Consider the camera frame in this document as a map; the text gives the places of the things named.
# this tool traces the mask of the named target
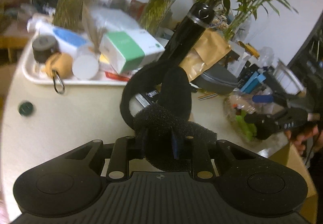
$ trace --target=black bottle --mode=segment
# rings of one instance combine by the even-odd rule
[[[174,61],[174,65],[179,65],[214,19],[213,7],[212,4],[194,3],[168,41],[159,60],[169,59]]]

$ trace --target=metal carabiner clip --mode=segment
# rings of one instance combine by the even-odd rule
[[[52,77],[53,77],[55,92],[58,93],[59,95],[63,95],[65,93],[65,85],[61,80],[61,78],[59,77],[59,73],[56,70],[52,70],[52,72],[53,72]],[[59,81],[59,85],[62,87],[60,91],[56,87],[56,80],[55,80],[56,77],[57,77],[57,80]]]

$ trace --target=ribbed black surface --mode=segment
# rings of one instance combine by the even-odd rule
[[[193,180],[187,172],[134,172],[124,182],[110,184],[91,207],[63,218],[29,214],[14,224],[301,224],[297,213],[258,218],[230,207],[210,183]]]

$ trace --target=cardboard box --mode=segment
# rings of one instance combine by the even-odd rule
[[[145,30],[106,33],[100,51],[118,74],[143,67],[158,60],[164,47]]]
[[[269,159],[295,170],[305,179],[308,192],[300,214],[309,222],[315,224],[318,210],[318,194],[311,176],[309,175],[309,172],[307,171],[295,146],[293,144],[287,144],[281,150],[269,157]]]

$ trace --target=white table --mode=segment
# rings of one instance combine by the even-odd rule
[[[113,143],[119,137],[133,135],[119,112],[123,87],[67,86],[66,94],[60,96],[52,86],[34,85],[25,79],[21,67],[25,56],[24,53],[13,77],[1,129],[1,177],[11,221],[20,214],[12,193],[20,174],[93,139]],[[266,157],[287,144],[286,138],[278,135],[258,146],[246,146],[223,114],[223,97],[198,101],[197,96],[192,94],[195,122],[217,132],[219,139]],[[34,105],[32,116],[23,117],[18,112],[19,104],[25,100]],[[140,109],[135,99],[131,109]],[[147,164],[140,163],[133,164],[132,169],[148,170]]]

